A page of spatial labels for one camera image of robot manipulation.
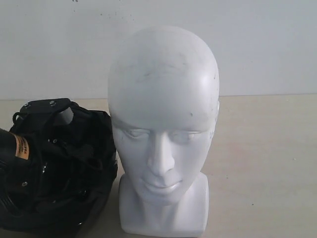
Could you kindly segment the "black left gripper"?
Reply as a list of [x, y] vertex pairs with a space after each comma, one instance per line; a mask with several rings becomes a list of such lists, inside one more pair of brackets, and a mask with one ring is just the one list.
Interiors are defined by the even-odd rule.
[[90, 130], [16, 131], [15, 217], [88, 216], [97, 201], [99, 138]]

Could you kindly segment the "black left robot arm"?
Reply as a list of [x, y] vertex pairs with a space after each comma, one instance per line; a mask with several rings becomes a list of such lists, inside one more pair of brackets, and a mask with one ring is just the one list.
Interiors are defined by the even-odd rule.
[[101, 164], [87, 135], [0, 132], [0, 215], [8, 220], [85, 216]]

